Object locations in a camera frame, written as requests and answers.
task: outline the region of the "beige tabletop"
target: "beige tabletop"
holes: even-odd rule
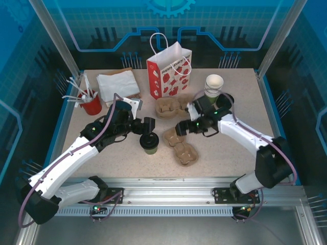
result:
[[[99,91],[96,80],[98,74],[109,70],[86,70],[92,88]],[[156,119],[154,132],[159,136],[158,151],[147,155],[139,144],[139,135],[128,134],[125,141],[109,145],[98,155],[81,166],[72,177],[115,178],[163,178],[163,177],[226,177],[241,176],[251,172],[255,167],[254,157],[241,145],[226,135],[205,138],[201,134],[189,134],[187,143],[193,145],[199,154],[197,163],[190,167],[178,165],[174,159],[173,149],[161,140],[164,131],[184,120],[176,116],[171,120],[157,119],[154,111],[155,99],[150,95],[148,75],[145,69],[133,70],[143,100],[138,118],[145,116]],[[235,98],[237,117],[256,130],[272,136],[268,115],[261,97],[253,69],[193,69],[190,87],[185,93],[194,94],[204,88],[205,79],[210,74],[218,74],[224,79],[223,91]],[[96,118],[107,114],[108,108],[103,104],[101,113],[89,116],[83,108],[75,108],[67,132],[64,150],[79,136],[84,127]]]

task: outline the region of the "stacked paper cup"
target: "stacked paper cup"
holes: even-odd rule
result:
[[[209,98],[210,102],[214,104],[221,93],[221,88],[224,85],[224,80],[221,76],[212,74],[205,80],[204,94]]]

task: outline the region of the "metal pole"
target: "metal pole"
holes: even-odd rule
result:
[[[284,96],[286,95],[287,93],[286,92],[282,92],[282,94],[275,100],[275,104],[279,103],[279,101],[284,98]]]
[[[259,69],[258,69],[258,76],[262,78],[269,66],[271,65],[273,59],[277,55],[279,49],[281,48],[282,44],[284,43],[286,37],[288,36],[289,32],[291,31],[294,23],[296,22],[298,16],[300,15],[303,7],[305,6],[307,0],[296,0],[292,5],[290,11],[288,12],[281,28],[279,29],[278,33],[275,36],[266,56],[264,57]]]
[[[49,34],[51,40],[53,41],[54,45],[56,46],[57,50],[59,51],[62,59],[66,63],[68,69],[71,71],[72,75],[75,78],[78,78],[80,74],[80,70],[73,59],[65,41],[63,40],[62,36],[58,28],[56,27],[53,19],[50,16],[47,8],[45,7],[42,0],[29,0],[35,13],[39,17],[40,21],[42,22],[44,28],[46,29],[47,33]]]

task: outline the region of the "white paper bag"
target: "white paper bag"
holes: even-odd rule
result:
[[[179,42],[168,47],[165,37],[167,48],[156,53],[151,43],[152,37],[156,34],[165,37],[162,33],[154,33],[150,37],[151,49],[155,55],[147,59],[147,69],[150,93],[155,99],[173,96],[186,89],[192,71],[192,51],[182,48]]]

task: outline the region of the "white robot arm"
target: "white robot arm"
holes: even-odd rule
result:
[[[61,187],[61,185],[90,158],[108,145],[118,142],[115,140],[117,137],[126,138],[130,132],[138,135],[151,133],[155,127],[155,119],[145,117],[144,122],[141,122],[141,119],[136,118],[136,111],[141,109],[141,106],[142,101],[138,99],[123,98],[122,101],[117,101],[111,121],[102,135],[100,132],[108,121],[112,107],[109,108],[106,116],[88,124],[75,142],[47,168],[31,176],[28,181],[23,178],[16,181],[16,193],[20,203],[23,203],[28,193],[33,187],[35,188],[25,210],[36,223],[47,222],[59,209],[73,203],[96,200],[94,201],[96,204],[106,198],[108,186],[97,176],[71,186]],[[86,146],[74,152],[82,145]],[[50,167],[53,169],[46,178],[42,179],[43,174]]]
[[[220,105],[219,109],[213,106],[205,96],[189,103],[187,110],[191,120],[181,121],[177,124],[175,127],[177,135],[186,135],[187,130],[190,133],[202,133],[205,137],[211,137],[221,132],[237,141],[255,157],[255,171],[238,178],[230,185],[230,192],[236,200],[239,196],[253,190],[274,187],[290,175],[292,169],[268,142],[273,143],[286,156],[289,156],[286,140],[282,137],[273,138],[264,135],[237,118],[235,121],[229,111],[231,104],[228,104],[227,100],[222,101],[224,103]],[[205,135],[208,128],[213,128],[216,133]]]

